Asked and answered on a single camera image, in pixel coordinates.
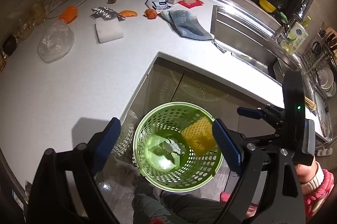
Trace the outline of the pink fuzzy sleeve forearm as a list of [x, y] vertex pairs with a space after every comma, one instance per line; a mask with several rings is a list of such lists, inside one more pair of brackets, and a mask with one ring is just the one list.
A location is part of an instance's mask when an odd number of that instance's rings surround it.
[[232, 194], [222, 192], [222, 221], [228, 223], [306, 223], [323, 206], [334, 188], [334, 175], [320, 167], [316, 175], [307, 183], [300, 183], [295, 165], [281, 159], [267, 171], [265, 186], [258, 204], [251, 203], [247, 208], [241, 195], [241, 187]]

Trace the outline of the right hand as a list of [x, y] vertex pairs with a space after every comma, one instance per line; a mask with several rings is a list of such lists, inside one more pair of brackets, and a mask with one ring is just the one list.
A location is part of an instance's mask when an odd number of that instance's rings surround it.
[[298, 175], [300, 183], [304, 184], [312, 180], [316, 175], [318, 165], [315, 158], [310, 166], [297, 164], [295, 165], [296, 174]]

